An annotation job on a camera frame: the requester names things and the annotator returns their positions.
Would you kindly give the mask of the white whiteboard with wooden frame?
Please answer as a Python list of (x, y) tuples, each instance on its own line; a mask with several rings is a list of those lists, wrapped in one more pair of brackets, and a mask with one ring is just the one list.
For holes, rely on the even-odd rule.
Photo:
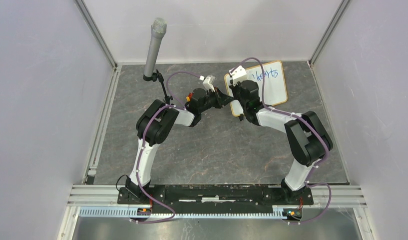
[(263, 64), (263, 69), (257, 64), (246, 68), (247, 79), (259, 86), (259, 96), (264, 95), (264, 103), (276, 106), (288, 100), (286, 82), (282, 62), (272, 61)]

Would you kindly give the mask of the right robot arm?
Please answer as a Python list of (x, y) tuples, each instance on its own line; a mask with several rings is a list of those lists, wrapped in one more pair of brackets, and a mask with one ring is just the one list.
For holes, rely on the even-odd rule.
[(287, 204), (295, 203), (303, 193), (308, 177), (318, 163), (327, 158), (333, 142), (318, 115), (290, 113), (265, 106), (256, 82), (245, 80), (229, 86), (243, 110), (241, 116), (254, 125), (286, 134), (294, 161), (281, 181), (280, 196)]

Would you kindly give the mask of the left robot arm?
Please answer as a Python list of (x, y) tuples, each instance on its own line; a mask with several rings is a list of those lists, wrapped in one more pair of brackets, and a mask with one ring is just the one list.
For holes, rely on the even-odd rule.
[(221, 109), (233, 97), (213, 89), (196, 88), (186, 97), (184, 107), (176, 107), (155, 100), (136, 124), (138, 151), (131, 174), (120, 188), (118, 204), (142, 204), (149, 198), (153, 162), (160, 145), (167, 139), (174, 125), (194, 127), (208, 109)]

